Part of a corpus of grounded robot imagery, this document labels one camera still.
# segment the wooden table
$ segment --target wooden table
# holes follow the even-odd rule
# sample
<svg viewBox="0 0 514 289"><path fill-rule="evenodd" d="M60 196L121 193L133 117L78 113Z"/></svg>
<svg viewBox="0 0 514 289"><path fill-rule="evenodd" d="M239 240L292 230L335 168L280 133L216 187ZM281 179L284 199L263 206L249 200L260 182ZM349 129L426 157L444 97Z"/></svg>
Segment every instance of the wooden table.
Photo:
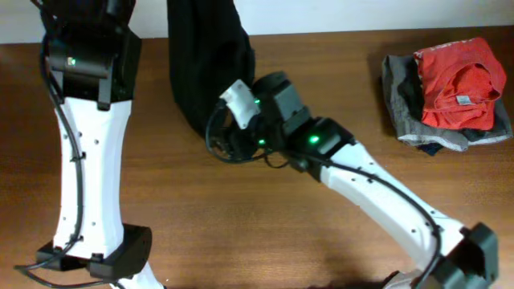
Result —
<svg viewBox="0 0 514 289"><path fill-rule="evenodd" d="M514 141L436 157L398 142L377 79L387 54L485 37L514 75L514 28L256 36L257 76L285 70L316 115L343 124L394 176L469 226L500 237L498 288L514 282ZM59 214L60 148L38 73L38 45L0 46L0 283L41 288L11 270L33 262ZM357 206L292 169L233 166L206 153L173 102L166 39L144 41L124 141L125 222L151 226L150 262L168 288L306 288L383 279L412 268ZM514 116L514 85L504 102ZM40 271L58 283L85 271Z"/></svg>

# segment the folded clothes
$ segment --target folded clothes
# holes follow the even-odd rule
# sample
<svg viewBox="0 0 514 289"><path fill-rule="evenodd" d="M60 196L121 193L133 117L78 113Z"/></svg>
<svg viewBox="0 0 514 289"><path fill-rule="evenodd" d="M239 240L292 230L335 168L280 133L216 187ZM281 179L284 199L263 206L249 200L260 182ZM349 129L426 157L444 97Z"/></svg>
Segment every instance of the folded clothes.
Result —
<svg viewBox="0 0 514 289"><path fill-rule="evenodd" d="M422 123L422 85L414 57L389 55L382 63L382 85L385 104L396 128L397 138L412 146L438 143L463 152L469 145L494 144L512 138L512 127L505 106L497 100L494 126L489 131L476 129L450 130Z"/></svg>
<svg viewBox="0 0 514 289"><path fill-rule="evenodd" d="M495 100L507 76L491 48L476 38L414 53L422 80L422 122L435 128L476 128L494 125Z"/></svg>

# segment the black fabric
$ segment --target black fabric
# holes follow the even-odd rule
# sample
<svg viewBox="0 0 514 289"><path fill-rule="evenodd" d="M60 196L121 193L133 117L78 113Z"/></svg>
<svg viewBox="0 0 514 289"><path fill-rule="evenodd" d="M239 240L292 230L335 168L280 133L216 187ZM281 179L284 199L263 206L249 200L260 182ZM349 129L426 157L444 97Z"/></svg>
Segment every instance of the black fabric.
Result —
<svg viewBox="0 0 514 289"><path fill-rule="evenodd" d="M398 94L407 103L412 117L421 121L425 99L423 98L422 83L418 76L418 65L414 58L408 62L406 68L407 75L402 83L398 85Z"/></svg>
<svg viewBox="0 0 514 289"><path fill-rule="evenodd" d="M441 149L444 147L438 143L431 143L431 144L422 144L418 146L418 149L428 153L429 156L434 157L436 153L438 153Z"/></svg>
<svg viewBox="0 0 514 289"><path fill-rule="evenodd" d="M469 141L478 141L485 137L485 131L473 128L463 128L460 130L460 133L462 133Z"/></svg>
<svg viewBox="0 0 514 289"><path fill-rule="evenodd" d="M237 79L251 87L255 54L233 0L168 0L173 97L201 136L220 95Z"/></svg>

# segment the white robotic arm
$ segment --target white robotic arm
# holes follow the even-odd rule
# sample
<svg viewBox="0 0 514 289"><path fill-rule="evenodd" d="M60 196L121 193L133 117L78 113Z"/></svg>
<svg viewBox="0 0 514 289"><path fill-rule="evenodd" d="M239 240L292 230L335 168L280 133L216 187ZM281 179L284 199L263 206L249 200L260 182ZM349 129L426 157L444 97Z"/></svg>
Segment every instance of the white robotic arm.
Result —
<svg viewBox="0 0 514 289"><path fill-rule="evenodd" d="M360 206L414 260L416 271L395 276L385 288L485 288L496 280L498 244L491 230L483 224L469 230L426 204L351 133L333 120L313 119L284 73L265 76L252 91L238 80L220 98L217 110L226 105L256 146L281 153L291 167Z"/></svg>
<svg viewBox="0 0 514 289"><path fill-rule="evenodd" d="M120 215L122 144L141 53L128 28L135 2L33 3L47 30L40 67L59 121L62 198L57 231L38 263L15 269L53 288L162 289L148 264L151 229ZM41 267L87 268L99 281L53 284L31 273Z"/></svg>

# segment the green led light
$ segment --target green led light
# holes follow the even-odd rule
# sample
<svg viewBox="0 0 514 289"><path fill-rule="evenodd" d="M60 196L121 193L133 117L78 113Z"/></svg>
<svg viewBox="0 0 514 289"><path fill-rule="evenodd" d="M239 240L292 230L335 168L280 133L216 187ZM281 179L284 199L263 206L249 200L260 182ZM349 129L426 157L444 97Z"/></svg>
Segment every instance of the green led light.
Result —
<svg viewBox="0 0 514 289"><path fill-rule="evenodd" d="M311 144L315 144L316 142L320 141L320 137L319 136L311 136L309 139L308 139L308 142L310 142Z"/></svg>
<svg viewBox="0 0 514 289"><path fill-rule="evenodd" d="M69 66L75 66L77 64L77 60L74 59L73 57L68 57L67 58L67 65Z"/></svg>

